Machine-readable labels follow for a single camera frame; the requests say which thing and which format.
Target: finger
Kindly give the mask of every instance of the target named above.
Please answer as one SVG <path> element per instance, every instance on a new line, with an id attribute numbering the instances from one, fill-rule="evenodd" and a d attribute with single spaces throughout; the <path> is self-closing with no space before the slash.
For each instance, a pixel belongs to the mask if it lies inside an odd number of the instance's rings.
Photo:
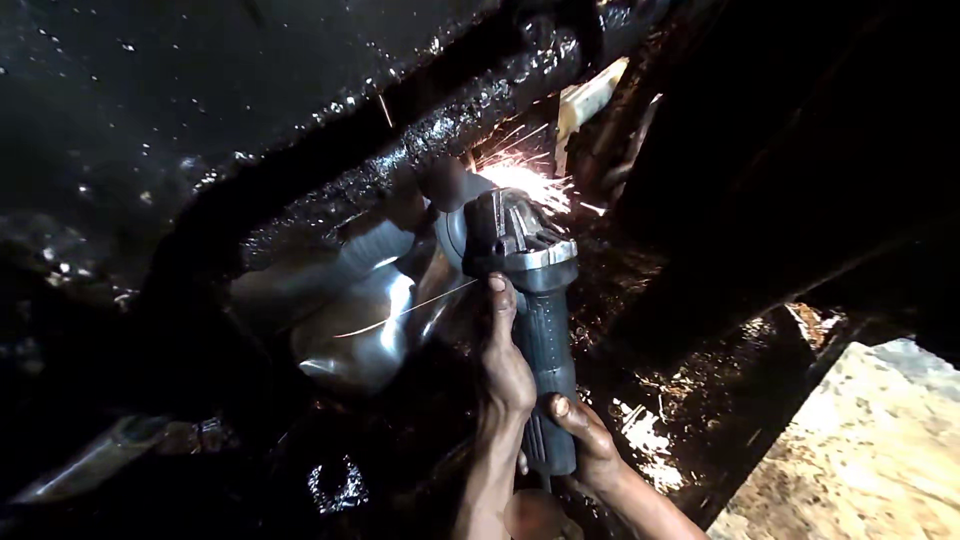
<path id="1" fill-rule="evenodd" d="M 588 406 L 571 402 L 560 394 L 551 396 L 549 403 L 550 414 L 561 428 L 583 441 L 587 445 L 587 450 L 592 454 L 603 455 L 605 453 L 606 449 L 598 431 L 600 428 L 590 419 Z"/>
<path id="2" fill-rule="evenodd" d="M 493 339 L 511 339 L 516 316 L 516 292 L 506 276 L 494 272 L 488 277 L 493 308 Z"/>
<path id="3" fill-rule="evenodd" d="M 530 472 L 530 463 L 527 461 L 527 454 L 524 454 L 523 450 L 516 455 L 516 469 L 522 476 L 527 476 L 527 473 Z"/>

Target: dark metal panel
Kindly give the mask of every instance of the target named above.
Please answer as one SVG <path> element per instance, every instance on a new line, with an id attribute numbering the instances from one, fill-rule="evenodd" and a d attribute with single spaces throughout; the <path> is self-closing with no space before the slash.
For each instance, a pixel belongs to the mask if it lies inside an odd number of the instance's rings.
<path id="1" fill-rule="evenodd" d="M 498 2 L 0 6 L 4 236 L 38 236 L 38 255 L 73 229 L 87 243 L 74 271 L 106 263 L 136 287 L 201 180 L 350 113 Z"/>

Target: sparks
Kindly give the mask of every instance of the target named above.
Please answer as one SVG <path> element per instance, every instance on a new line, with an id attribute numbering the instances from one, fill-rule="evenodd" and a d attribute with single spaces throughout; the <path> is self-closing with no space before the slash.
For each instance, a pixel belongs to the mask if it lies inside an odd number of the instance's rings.
<path id="1" fill-rule="evenodd" d="M 509 155 L 501 152 L 497 153 L 496 159 L 488 160 L 477 173 L 499 187 L 516 187 L 526 191 L 531 199 L 545 206 L 544 211 L 549 215 L 570 211 L 570 198 L 564 191 L 572 184 L 566 182 L 567 178 L 547 178 L 524 167 L 523 163 L 529 159 L 522 154 Z"/>

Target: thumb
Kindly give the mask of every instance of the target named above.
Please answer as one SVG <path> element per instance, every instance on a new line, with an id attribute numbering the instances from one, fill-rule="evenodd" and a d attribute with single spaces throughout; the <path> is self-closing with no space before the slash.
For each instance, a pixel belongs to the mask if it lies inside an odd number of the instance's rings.
<path id="1" fill-rule="evenodd" d="M 562 394 L 553 394 L 548 401 L 550 416 L 561 428 L 578 439 L 589 438 L 590 419 L 587 414 Z"/>
<path id="2" fill-rule="evenodd" d="M 509 342 L 516 316 L 516 292 L 506 276 L 494 272 L 487 279 L 493 311 L 493 338 Z"/>
<path id="3" fill-rule="evenodd" d="M 569 400 L 561 394 L 550 396 L 548 403 L 554 422 L 580 439 L 589 453 L 605 454 L 603 433 L 606 428 L 599 427 L 590 420 L 586 405 Z"/>

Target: hand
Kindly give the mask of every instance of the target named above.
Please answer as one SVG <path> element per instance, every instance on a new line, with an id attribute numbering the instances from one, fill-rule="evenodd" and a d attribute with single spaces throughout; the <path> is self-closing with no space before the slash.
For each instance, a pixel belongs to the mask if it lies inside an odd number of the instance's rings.
<path id="1" fill-rule="evenodd" d="M 526 421 L 537 402 L 537 387 L 530 366 L 512 337 L 516 292 L 510 280 L 500 273 L 490 274 L 488 284 L 493 324 L 480 359 L 487 373 L 489 405 L 497 414 L 518 415 Z"/>
<path id="2" fill-rule="evenodd" d="M 550 397 L 549 410 L 554 421 L 575 439 L 577 471 L 573 476 L 595 494 L 611 491 L 627 465 L 597 413 L 579 399 L 571 402 L 560 394 Z"/>

